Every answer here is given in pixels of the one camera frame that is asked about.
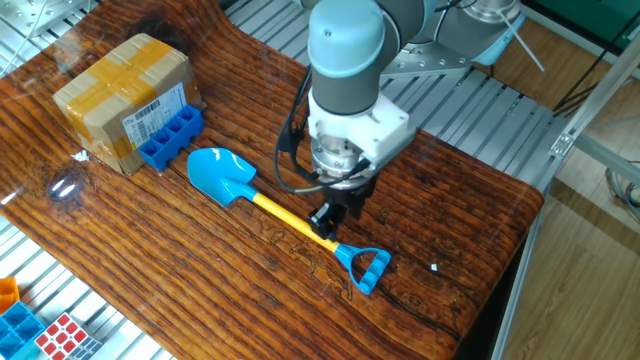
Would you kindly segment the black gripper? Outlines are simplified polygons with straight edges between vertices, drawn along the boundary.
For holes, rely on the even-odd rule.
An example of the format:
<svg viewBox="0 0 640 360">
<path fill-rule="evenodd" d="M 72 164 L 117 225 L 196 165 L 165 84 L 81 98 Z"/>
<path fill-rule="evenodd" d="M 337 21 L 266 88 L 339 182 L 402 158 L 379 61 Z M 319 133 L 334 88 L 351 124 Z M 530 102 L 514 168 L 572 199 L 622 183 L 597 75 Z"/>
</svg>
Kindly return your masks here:
<svg viewBox="0 0 640 360">
<path fill-rule="evenodd" d="M 347 208 L 342 204 L 331 204 L 329 202 L 350 203 L 350 214 L 359 219 L 366 200 L 375 191 L 377 180 L 378 176 L 375 175 L 372 178 L 366 178 L 362 184 L 350 188 L 326 187 L 322 194 L 328 202 L 310 212 L 307 217 L 312 230 L 323 239 L 336 241 L 338 229 L 344 221 Z"/>
</svg>

